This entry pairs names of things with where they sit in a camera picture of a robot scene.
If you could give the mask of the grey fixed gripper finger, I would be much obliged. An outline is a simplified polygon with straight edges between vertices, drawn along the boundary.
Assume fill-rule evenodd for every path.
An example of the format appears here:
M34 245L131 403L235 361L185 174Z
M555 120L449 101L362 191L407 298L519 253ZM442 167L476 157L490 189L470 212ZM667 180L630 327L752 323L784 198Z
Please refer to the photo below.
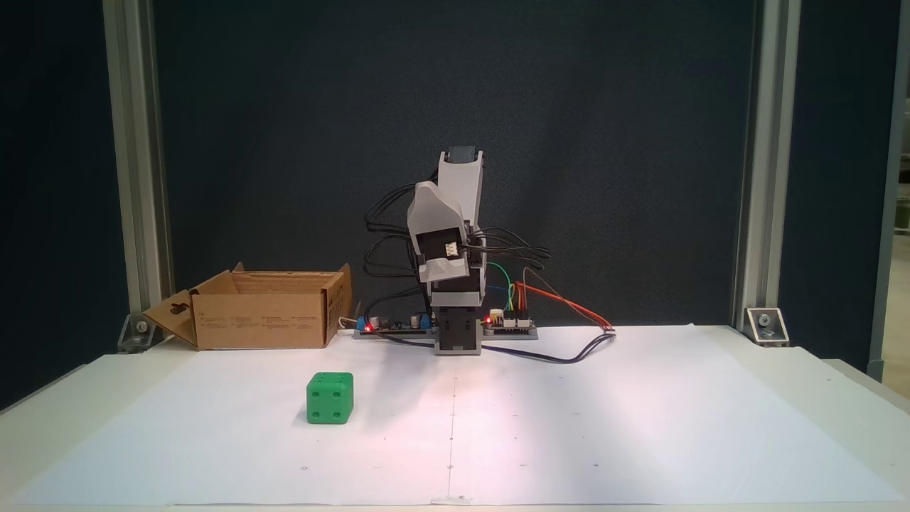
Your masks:
M411 236L451 229L458 230L460 236L467 235L461 204L431 181L414 186L414 198L407 208L407 229Z

